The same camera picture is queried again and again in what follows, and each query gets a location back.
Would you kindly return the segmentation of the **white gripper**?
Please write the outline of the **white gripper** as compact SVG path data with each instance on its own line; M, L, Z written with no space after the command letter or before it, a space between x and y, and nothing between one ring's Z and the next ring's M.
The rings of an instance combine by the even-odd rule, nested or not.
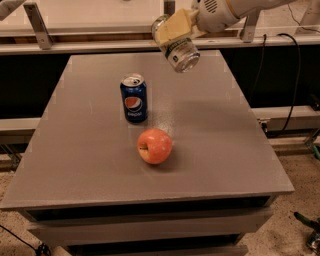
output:
M159 46L189 36L191 32L192 38L204 36L206 32L221 32L240 20L229 0L193 0L191 8L198 11L197 26L192 27L188 10L178 10L156 29L155 42Z

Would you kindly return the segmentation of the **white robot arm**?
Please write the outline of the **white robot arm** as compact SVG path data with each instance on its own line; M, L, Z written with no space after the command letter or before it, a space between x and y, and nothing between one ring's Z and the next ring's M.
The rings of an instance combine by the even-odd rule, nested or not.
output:
M159 46L205 34L222 32L245 18L240 33L243 42L254 39L256 24L262 10L273 9L294 0L193 0L190 9L180 9L154 31Z

